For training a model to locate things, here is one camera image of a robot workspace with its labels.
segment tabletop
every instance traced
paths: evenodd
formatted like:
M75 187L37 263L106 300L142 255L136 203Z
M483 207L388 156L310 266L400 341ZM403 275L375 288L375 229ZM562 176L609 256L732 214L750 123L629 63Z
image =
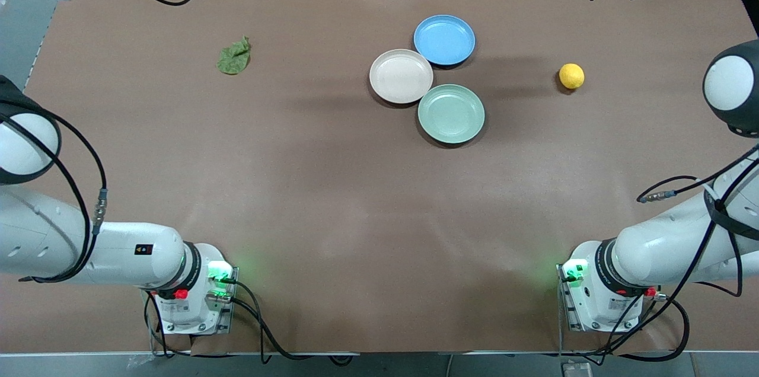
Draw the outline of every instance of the tabletop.
M374 58L413 47L437 13L477 35L465 64L435 72L486 109L460 148L369 87ZM220 49L243 35L250 66L221 74ZM108 220L217 245L290 351L555 351L555 264L676 202L635 203L648 185L711 174L753 145L700 83L715 55L754 38L740 0L71 0L26 93L97 148ZM556 83L569 62L586 73L573 94ZM94 164L63 141L94 200ZM71 201L54 171L30 187ZM759 350L745 325L758 287L747 280L741 299L686 288L688 348ZM6 275L0 289L2 352L147 349L134 288ZM670 348L679 330L662 320L630 349ZM565 348L603 337L569 334ZM236 320L193 352L258 348Z

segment yellow lemon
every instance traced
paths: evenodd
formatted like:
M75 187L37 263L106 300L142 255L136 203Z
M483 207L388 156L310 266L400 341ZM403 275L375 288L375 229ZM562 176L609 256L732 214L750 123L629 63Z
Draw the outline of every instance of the yellow lemon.
M585 73L582 68L574 63L567 63L559 70L559 81L566 88L577 89L585 82Z

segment cable connector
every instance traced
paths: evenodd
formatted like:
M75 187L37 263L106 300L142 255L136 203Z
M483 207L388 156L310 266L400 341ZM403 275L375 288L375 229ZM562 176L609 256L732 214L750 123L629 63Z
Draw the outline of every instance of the cable connector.
M93 235L100 233L100 226L103 225L103 220L106 219L106 207L108 207L108 190L101 188L93 214Z
M675 196L677 196L677 193L674 190L662 190L643 196L640 198L639 202L645 204L646 202L664 201L665 199L674 198Z

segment green light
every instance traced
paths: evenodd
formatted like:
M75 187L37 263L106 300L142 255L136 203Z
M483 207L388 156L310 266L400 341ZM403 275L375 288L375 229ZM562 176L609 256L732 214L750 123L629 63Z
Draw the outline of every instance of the green light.
M221 280L232 274L232 266L226 261L215 260L208 263L208 277Z

